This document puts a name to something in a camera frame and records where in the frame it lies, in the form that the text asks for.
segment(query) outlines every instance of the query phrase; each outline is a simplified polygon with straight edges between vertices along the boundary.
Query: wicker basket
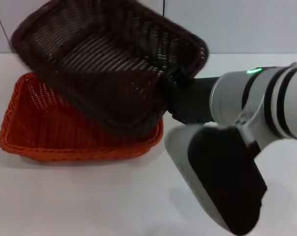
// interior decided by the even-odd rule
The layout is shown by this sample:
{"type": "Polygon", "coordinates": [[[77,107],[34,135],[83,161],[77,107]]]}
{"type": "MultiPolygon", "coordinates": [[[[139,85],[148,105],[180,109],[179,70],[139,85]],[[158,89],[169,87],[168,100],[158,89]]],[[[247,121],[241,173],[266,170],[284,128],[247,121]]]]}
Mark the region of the wicker basket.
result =
{"type": "Polygon", "coordinates": [[[0,147],[36,161],[123,159],[145,154],[163,136],[163,121],[142,137],[104,132],[33,73],[15,85],[0,147]]]}
{"type": "Polygon", "coordinates": [[[134,0],[52,0],[12,45],[40,79],[119,134],[152,130],[168,109],[165,74],[194,77],[208,58],[203,40],[134,0]]]}

